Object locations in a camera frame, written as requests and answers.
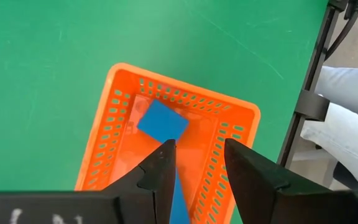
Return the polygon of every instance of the black metal frame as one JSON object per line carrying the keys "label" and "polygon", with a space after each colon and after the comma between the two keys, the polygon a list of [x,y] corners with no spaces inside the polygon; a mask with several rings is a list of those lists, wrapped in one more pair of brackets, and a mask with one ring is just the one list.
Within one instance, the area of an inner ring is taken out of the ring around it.
{"label": "black metal frame", "polygon": [[[338,8],[329,3],[323,17],[323,24],[320,28],[301,91],[314,91],[316,88],[317,79],[323,66],[331,37],[333,36],[338,15]],[[294,112],[277,161],[280,165],[284,167],[290,166],[295,151],[295,143],[297,143],[300,138],[300,132],[304,122],[305,117]]]}

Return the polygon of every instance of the basket hole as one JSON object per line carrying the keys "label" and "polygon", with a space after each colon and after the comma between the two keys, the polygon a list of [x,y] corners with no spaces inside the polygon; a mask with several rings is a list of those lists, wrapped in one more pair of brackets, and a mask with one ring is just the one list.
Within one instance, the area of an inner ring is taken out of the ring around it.
{"label": "basket hole", "polygon": [[201,205],[202,207],[205,206],[204,202],[203,202],[201,199],[199,199],[198,202],[200,203],[200,205]]}
{"label": "basket hole", "polygon": [[91,185],[91,184],[95,183],[96,179],[97,179],[97,178],[93,178],[92,180],[90,180],[90,181],[88,182],[88,185]]}
{"label": "basket hole", "polygon": [[241,135],[239,135],[239,134],[232,134],[231,136],[233,138],[235,138],[235,139],[240,139],[241,138]]}
{"label": "basket hole", "polygon": [[110,138],[109,134],[102,135],[102,139],[108,139],[108,138]]}
{"label": "basket hole", "polygon": [[226,190],[226,186],[225,186],[223,183],[219,182],[219,186],[220,186],[223,190]]}
{"label": "basket hole", "polygon": [[203,211],[201,211],[201,209],[199,208],[199,206],[197,206],[197,210],[200,214],[203,214]]}
{"label": "basket hole", "polygon": [[211,218],[212,222],[216,223],[215,217],[211,213],[208,213],[208,215]]}
{"label": "basket hole", "polygon": [[221,202],[218,199],[214,198],[214,202],[216,203],[216,205],[221,206]]}
{"label": "basket hole", "polygon": [[224,179],[226,182],[229,181],[228,177],[226,177],[225,175],[221,174],[221,177],[222,177],[222,179]]}
{"label": "basket hole", "polygon": [[215,208],[215,206],[211,206],[212,210],[214,211],[215,214],[219,214],[218,210]]}
{"label": "basket hole", "polygon": [[234,125],[234,129],[237,131],[243,131],[244,128],[242,126]]}
{"label": "basket hole", "polygon": [[122,92],[120,90],[115,90],[114,91],[114,94],[117,95],[117,96],[121,96],[122,95]]}
{"label": "basket hole", "polygon": [[219,190],[216,190],[216,194],[217,194],[219,197],[223,198],[223,194],[222,194],[222,192],[220,192]]}

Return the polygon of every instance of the floor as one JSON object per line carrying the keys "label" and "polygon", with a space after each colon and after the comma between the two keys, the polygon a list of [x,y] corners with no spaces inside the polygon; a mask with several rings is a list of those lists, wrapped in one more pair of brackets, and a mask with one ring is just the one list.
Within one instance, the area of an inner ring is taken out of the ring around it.
{"label": "floor", "polygon": [[[340,15],[334,31],[333,39],[335,39],[338,33],[340,33],[345,23],[346,22],[343,19],[343,15]],[[358,20],[343,43],[326,62],[326,65],[333,67],[358,67]],[[298,142],[296,148],[297,152],[310,150],[315,150],[313,143],[306,142],[302,139]],[[331,183],[332,179],[327,179],[327,177],[324,176],[328,169],[333,168],[333,163],[330,161],[332,160],[319,159],[316,161],[292,162],[290,170],[318,184],[325,185],[330,189],[346,189],[346,187],[341,183],[336,182],[335,180]]]}

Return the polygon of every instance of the blue foam block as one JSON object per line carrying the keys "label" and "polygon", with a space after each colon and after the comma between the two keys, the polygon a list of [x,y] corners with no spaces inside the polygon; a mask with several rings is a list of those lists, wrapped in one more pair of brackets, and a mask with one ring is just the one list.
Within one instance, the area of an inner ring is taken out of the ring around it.
{"label": "blue foam block", "polygon": [[158,100],[153,100],[137,128],[160,143],[168,139],[178,140],[185,132],[189,121]]}
{"label": "blue foam block", "polygon": [[171,217],[169,219],[169,224],[190,224],[185,196],[181,187],[178,171],[175,178],[175,188],[173,189]]}
{"label": "blue foam block", "polygon": [[[137,128],[163,143],[168,139],[177,141],[185,132],[188,124],[189,121],[184,117],[159,101],[153,100],[146,114],[139,121]],[[190,224],[178,172],[175,177],[170,224]]]}

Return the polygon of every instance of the gray pants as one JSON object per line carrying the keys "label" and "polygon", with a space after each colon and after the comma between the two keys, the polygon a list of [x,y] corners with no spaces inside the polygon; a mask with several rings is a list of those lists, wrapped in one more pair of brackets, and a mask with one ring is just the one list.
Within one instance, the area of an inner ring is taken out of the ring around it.
{"label": "gray pants", "polygon": [[331,101],[326,121],[305,122],[301,137],[327,150],[358,180],[358,68],[323,67],[316,93]]}

